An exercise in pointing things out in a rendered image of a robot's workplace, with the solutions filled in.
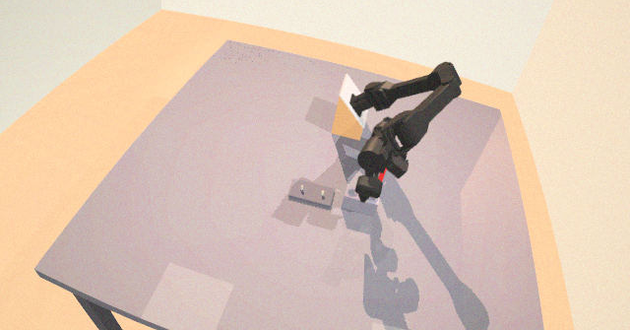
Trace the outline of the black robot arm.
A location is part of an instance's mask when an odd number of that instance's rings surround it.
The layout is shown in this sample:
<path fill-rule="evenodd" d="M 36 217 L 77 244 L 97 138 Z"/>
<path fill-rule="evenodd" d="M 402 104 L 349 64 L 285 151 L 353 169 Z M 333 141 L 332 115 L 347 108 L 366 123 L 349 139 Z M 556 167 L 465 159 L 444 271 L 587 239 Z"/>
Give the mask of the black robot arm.
<path fill-rule="evenodd" d="M 406 160 L 408 151 L 427 133 L 431 119 L 452 99 L 461 95 L 462 83 L 453 63 L 445 61 L 426 76 L 397 84 L 388 81 L 370 82 L 363 93 L 357 96 L 352 94 L 350 104 L 361 117 L 365 109 L 374 107 L 376 112 L 381 111 L 390 108 L 396 99 L 433 91 L 413 110 L 405 110 L 377 123 L 372 129 L 371 138 L 358 155 L 359 165 L 369 172 L 375 172 L 383 165 L 381 169 L 386 169 L 396 178 L 403 176 L 409 168 L 409 160 Z M 389 154 L 389 161 L 384 162 Z"/>

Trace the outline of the red peg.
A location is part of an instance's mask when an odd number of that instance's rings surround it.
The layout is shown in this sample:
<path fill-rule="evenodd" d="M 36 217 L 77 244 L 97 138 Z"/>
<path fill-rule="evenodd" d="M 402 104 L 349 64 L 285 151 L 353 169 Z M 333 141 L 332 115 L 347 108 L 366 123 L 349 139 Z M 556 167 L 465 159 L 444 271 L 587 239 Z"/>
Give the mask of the red peg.
<path fill-rule="evenodd" d="M 384 171 L 384 174 L 383 174 L 383 173 L 380 173 L 380 174 L 379 174 L 378 179 L 380 179 L 380 180 L 381 180 L 381 182 L 383 181 L 383 178 L 384 178 L 385 172 L 386 172 L 386 169 L 385 169 L 385 171 Z"/>

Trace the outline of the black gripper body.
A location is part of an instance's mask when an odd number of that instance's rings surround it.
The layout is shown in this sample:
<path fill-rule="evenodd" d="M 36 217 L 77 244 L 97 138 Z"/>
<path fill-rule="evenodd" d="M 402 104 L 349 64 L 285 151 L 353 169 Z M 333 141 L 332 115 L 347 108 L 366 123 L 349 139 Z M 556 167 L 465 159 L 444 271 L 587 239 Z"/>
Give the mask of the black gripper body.
<path fill-rule="evenodd" d="M 378 174 L 379 172 L 384 174 L 385 170 L 381 169 L 382 166 L 377 171 L 370 172 L 369 176 L 362 175 L 358 178 L 355 188 L 355 192 L 357 194 L 361 194 L 363 196 L 367 195 L 374 198 L 380 197 L 383 183 L 380 179 L 378 179 Z"/>

